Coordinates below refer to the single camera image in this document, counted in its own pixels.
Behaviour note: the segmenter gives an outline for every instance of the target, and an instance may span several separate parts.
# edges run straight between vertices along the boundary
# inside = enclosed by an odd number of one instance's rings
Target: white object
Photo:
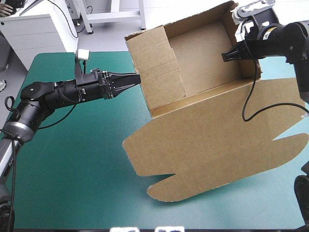
[[[5,80],[0,80],[0,92],[4,90],[5,86],[6,86]]]
[[[114,227],[110,232],[140,232],[140,230],[137,227]]]
[[[183,226],[162,226],[157,227],[154,232],[184,232]]]
[[[77,58],[79,60],[84,60],[84,61],[88,61],[89,60],[89,50],[85,50],[85,49],[78,49],[77,51]]]
[[[140,20],[142,29],[146,29],[144,0],[139,0],[139,11],[119,11],[120,0],[111,0],[110,13],[87,14],[87,6],[84,0],[77,0],[78,7],[84,20],[84,24],[88,33],[92,33],[91,24],[108,23],[126,20]]]
[[[28,0],[25,7],[33,3]],[[76,30],[64,0],[52,0],[66,15],[70,28]],[[21,62],[29,70],[40,53],[75,52],[78,39],[74,38],[61,11],[47,0],[19,16],[0,17],[0,30]]]

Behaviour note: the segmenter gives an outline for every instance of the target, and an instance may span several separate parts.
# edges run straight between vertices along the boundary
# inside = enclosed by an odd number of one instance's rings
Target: green table
[[[128,52],[91,53],[87,67],[88,71],[134,71]],[[74,54],[40,54],[23,86],[73,78]],[[44,125],[69,109],[57,110]],[[112,100],[78,105],[65,121],[38,131],[17,160],[15,227],[262,229],[303,224],[293,184],[307,161],[305,151],[275,170],[182,202],[149,197],[147,188],[165,176],[137,176],[122,142],[150,120],[141,88],[136,86]]]

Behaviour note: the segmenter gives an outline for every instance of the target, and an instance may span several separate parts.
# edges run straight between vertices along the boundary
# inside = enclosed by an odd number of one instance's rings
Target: black cable
[[[16,147],[15,147],[15,140],[17,140],[16,136],[10,134],[6,130],[0,129],[1,132],[7,134],[12,142],[12,156],[13,156],[13,177],[12,177],[12,191],[11,191],[11,209],[8,221],[7,232],[10,232],[11,223],[12,223],[12,216],[14,211],[14,201],[15,201],[15,183],[16,183]]]
[[[60,119],[60,120],[58,120],[57,122],[55,122],[55,123],[53,123],[53,124],[50,124],[50,125],[48,125],[48,126],[39,127],[38,130],[46,129],[46,128],[49,128],[49,127],[52,127],[52,126],[58,124],[59,122],[62,122],[64,119],[66,119],[66,118],[70,115],[70,113],[74,110],[75,107],[76,107],[76,105],[74,105],[74,106],[70,109],[70,111],[69,111],[62,119]]]
[[[90,14],[92,14],[93,8],[92,8],[92,6],[87,6],[87,9],[88,9],[89,7],[91,7],[91,12],[90,12]],[[84,25],[83,29],[82,29],[81,31],[78,31],[77,34],[81,33],[83,30],[85,30],[85,27],[86,27],[86,26]]]
[[[257,116],[259,113],[261,113],[261,112],[263,112],[263,111],[265,111],[265,110],[267,110],[267,109],[270,109],[270,108],[273,108],[273,107],[276,107],[276,106],[281,106],[281,105],[295,106],[295,107],[298,107],[298,108],[304,110],[306,113],[309,113],[309,110],[307,110],[307,109],[306,109],[304,106],[302,106],[302,105],[299,105],[299,104],[296,104],[296,103],[283,102],[283,103],[273,104],[273,105],[267,106],[267,107],[265,107],[265,108],[263,108],[263,109],[260,109],[260,110],[258,110],[257,112],[255,112],[252,116],[250,116],[249,118],[246,118],[246,117],[245,117],[246,107],[247,107],[248,101],[249,101],[249,99],[250,99],[250,97],[251,97],[251,95],[252,95],[252,93],[253,93],[253,90],[254,90],[254,87],[255,87],[255,83],[256,83],[256,80],[257,80],[257,76],[258,76],[257,71],[258,71],[259,65],[258,65],[258,63],[257,63],[257,59],[255,59],[254,56],[253,56],[253,54],[251,53],[251,51],[250,51],[250,49],[249,49],[249,47],[248,47],[248,45],[247,45],[246,40],[243,40],[243,41],[244,41],[244,44],[245,44],[245,46],[246,46],[246,50],[247,50],[249,56],[251,57],[251,59],[252,59],[253,62],[254,62],[255,75],[254,75],[254,80],[253,80],[253,84],[252,84],[250,93],[249,93],[249,95],[248,95],[248,97],[247,97],[247,99],[246,99],[246,102],[245,102],[245,104],[244,104],[244,106],[243,106],[243,109],[242,109],[242,119],[243,119],[245,122],[248,122],[248,121],[250,121],[251,119],[253,119],[255,116]]]
[[[68,101],[68,102],[70,102],[70,103],[73,103],[73,104],[74,104],[73,107],[70,109],[70,111],[69,111],[62,119],[60,119],[60,120],[58,120],[57,122],[55,122],[55,123],[53,123],[53,124],[50,124],[50,125],[48,125],[48,126],[39,127],[38,130],[46,129],[46,128],[49,128],[49,127],[52,127],[52,126],[58,124],[59,122],[62,122],[62,121],[63,121],[64,119],[66,119],[66,118],[70,115],[70,113],[74,110],[74,108],[76,107],[76,104],[80,103],[80,101],[81,101],[81,96],[80,96],[80,95],[79,95],[78,101],[73,101],[73,100],[67,98],[67,97],[61,92],[60,88],[61,88],[63,85],[64,85],[64,82],[58,87],[58,93],[60,94],[60,96],[61,96],[64,100],[66,100],[66,101]]]
[[[63,16],[65,17],[65,19],[66,19],[66,21],[67,21],[67,24],[68,24],[68,27],[69,27],[69,29],[70,29],[70,32],[71,32],[72,36],[73,36],[74,38],[78,38],[78,34],[77,34],[77,36],[73,34],[73,31],[71,30],[71,27],[70,27],[68,18],[67,18],[66,15],[63,13],[62,9],[61,9],[56,3],[54,3],[54,2],[52,2],[52,1],[50,1],[50,0],[48,0],[48,1],[49,1],[51,4],[55,5],[55,6],[62,12]]]

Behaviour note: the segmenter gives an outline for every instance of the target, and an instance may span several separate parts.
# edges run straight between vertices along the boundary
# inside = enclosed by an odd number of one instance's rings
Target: open cardboard box
[[[148,188],[179,201],[285,164],[305,134],[273,141],[301,119],[289,106],[241,117],[255,74],[252,61],[223,62],[236,43],[233,1],[126,37],[153,120],[124,141],[138,175],[175,174]],[[294,78],[258,80],[247,115],[278,102],[304,104]]]

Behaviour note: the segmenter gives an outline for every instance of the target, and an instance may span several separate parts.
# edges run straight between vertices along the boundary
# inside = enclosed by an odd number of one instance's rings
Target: white cabinet
[[[32,2],[28,0],[25,7]],[[54,0],[54,3],[66,15],[76,36],[65,1]],[[61,11],[46,0],[22,16],[17,12],[10,17],[0,18],[0,31],[27,69],[37,54],[77,50],[78,39],[72,36],[69,26]]]

